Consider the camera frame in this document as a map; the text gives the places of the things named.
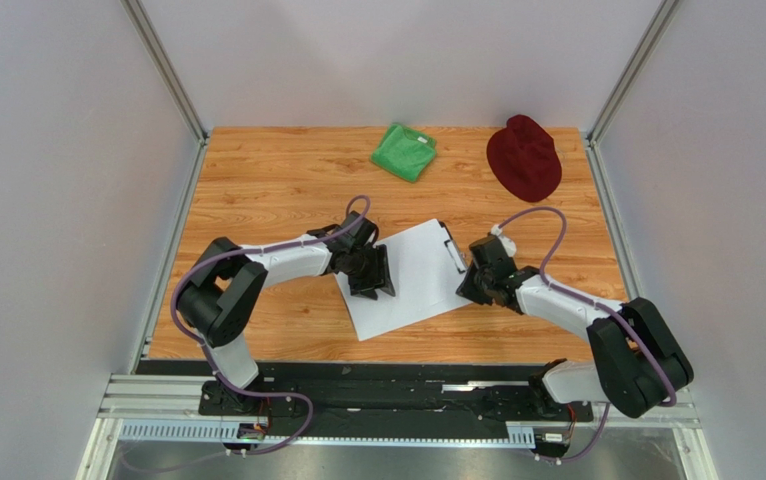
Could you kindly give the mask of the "black clipboard folder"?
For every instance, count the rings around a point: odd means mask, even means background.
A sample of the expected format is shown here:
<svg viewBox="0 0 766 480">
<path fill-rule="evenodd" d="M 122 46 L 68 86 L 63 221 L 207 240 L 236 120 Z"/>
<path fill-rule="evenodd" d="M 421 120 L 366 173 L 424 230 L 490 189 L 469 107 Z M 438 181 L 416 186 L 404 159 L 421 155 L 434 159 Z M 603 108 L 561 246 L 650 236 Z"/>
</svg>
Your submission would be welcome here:
<svg viewBox="0 0 766 480">
<path fill-rule="evenodd" d="M 454 263 L 458 273 L 459 274 L 465 274 L 467 272 L 468 266 L 467 266 L 464 254 L 462 253 L 462 251 L 460 250 L 460 248 L 456 244 L 456 241 L 455 241 L 455 239 L 453 237 L 453 234 L 448 229 L 447 225 L 444 222 L 442 222 L 442 221 L 438 221 L 438 224 L 439 224 L 440 228 L 442 229 L 442 231 L 446 235 L 446 238 L 443 241 L 443 244 L 444 244 L 447 252 L 451 256 L 452 261 L 453 261 L 453 263 Z"/>
</svg>

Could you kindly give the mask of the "white paper sheet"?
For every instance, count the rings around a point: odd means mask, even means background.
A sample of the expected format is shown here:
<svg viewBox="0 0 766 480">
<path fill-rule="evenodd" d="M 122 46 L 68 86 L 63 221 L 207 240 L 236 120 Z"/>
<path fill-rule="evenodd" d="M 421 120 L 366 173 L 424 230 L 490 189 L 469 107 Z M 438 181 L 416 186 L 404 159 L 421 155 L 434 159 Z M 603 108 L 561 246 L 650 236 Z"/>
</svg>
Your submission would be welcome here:
<svg viewBox="0 0 766 480">
<path fill-rule="evenodd" d="M 456 294 L 465 274 L 459 274 L 431 219 L 383 239 L 387 246 L 396 296 L 384 293 L 377 300 L 352 297 L 348 277 L 336 276 L 357 338 L 366 341 L 469 304 Z"/>
</svg>

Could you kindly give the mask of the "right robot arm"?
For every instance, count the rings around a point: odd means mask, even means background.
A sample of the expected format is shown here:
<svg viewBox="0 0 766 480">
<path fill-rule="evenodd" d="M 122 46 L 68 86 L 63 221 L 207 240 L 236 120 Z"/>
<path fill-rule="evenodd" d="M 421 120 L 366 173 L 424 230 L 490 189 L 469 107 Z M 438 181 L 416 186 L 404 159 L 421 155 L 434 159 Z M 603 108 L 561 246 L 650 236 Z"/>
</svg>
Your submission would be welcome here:
<svg viewBox="0 0 766 480">
<path fill-rule="evenodd" d="M 471 262 L 458 296 L 548 321 L 587 342 L 592 359 L 558 359 L 529 379 L 549 404 L 605 402 L 629 418 L 672 406 L 694 379 L 693 367 L 656 305 L 643 297 L 596 297 L 518 267 L 498 235 L 469 246 Z"/>
</svg>

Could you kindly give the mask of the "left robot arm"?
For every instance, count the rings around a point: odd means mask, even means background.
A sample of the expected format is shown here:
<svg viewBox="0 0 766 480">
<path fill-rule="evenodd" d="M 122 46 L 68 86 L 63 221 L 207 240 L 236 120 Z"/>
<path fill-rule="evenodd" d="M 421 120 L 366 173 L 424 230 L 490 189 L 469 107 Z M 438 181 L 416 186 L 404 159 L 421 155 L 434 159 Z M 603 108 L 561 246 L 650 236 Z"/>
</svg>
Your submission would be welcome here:
<svg viewBox="0 0 766 480">
<path fill-rule="evenodd" d="M 246 396 L 259 368 L 244 332 L 262 291 L 299 278 L 341 274 L 351 299 L 393 298 L 388 252 L 378 233 L 376 224 L 350 211 L 340 224 L 283 243 L 242 246 L 219 237 L 175 287 L 171 319 L 199 345 L 216 379 Z"/>
</svg>

